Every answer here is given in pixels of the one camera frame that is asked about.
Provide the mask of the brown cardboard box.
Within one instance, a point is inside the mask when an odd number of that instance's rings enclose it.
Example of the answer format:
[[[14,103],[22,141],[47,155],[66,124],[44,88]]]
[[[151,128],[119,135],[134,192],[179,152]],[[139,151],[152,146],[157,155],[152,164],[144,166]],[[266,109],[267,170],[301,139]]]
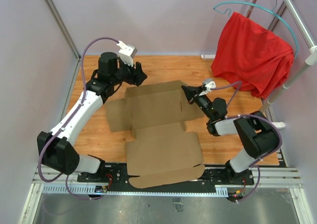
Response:
[[[105,103],[111,132],[130,131],[125,144],[129,183],[149,188],[194,180],[205,166],[195,132],[185,123],[203,117],[187,102],[180,80],[130,87],[124,98]]]

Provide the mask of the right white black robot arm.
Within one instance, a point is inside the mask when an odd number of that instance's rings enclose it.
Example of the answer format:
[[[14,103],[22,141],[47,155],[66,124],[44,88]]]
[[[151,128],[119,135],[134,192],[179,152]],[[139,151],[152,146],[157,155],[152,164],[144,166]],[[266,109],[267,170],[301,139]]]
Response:
[[[210,100],[204,92],[205,85],[199,87],[181,86],[189,104],[196,104],[208,118],[209,134],[225,136],[238,134],[242,143],[241,151],[228,160],[225,168],[211,176],[210,180],[220,179],[229,184],[242,183],[248,177],[249,169],[264,157],[276,152],[282,145],[278,128],[267,120],[260,111],[251,114],[227,117],[227,103],[223,98]]]

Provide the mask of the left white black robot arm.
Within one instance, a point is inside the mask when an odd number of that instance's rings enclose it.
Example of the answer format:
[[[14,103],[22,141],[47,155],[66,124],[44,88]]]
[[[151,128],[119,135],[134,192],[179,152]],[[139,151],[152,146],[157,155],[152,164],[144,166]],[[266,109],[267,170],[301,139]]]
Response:
[[[106,177],[105,162],[90,155],[78,154],[74,148],[75,142],[91,116],[116,92],[116,87],[122,83],[139,86],[146,79],[140,62],[129,65],[124,62],[123,56],[112,52],[102,53],[98,68],[84,83],[84,90],[69,113],[50,132],[42,131],[38,135],[38,170],[41,171],[45,165],[61,174],[86,172],[93,181],[103,181]]]

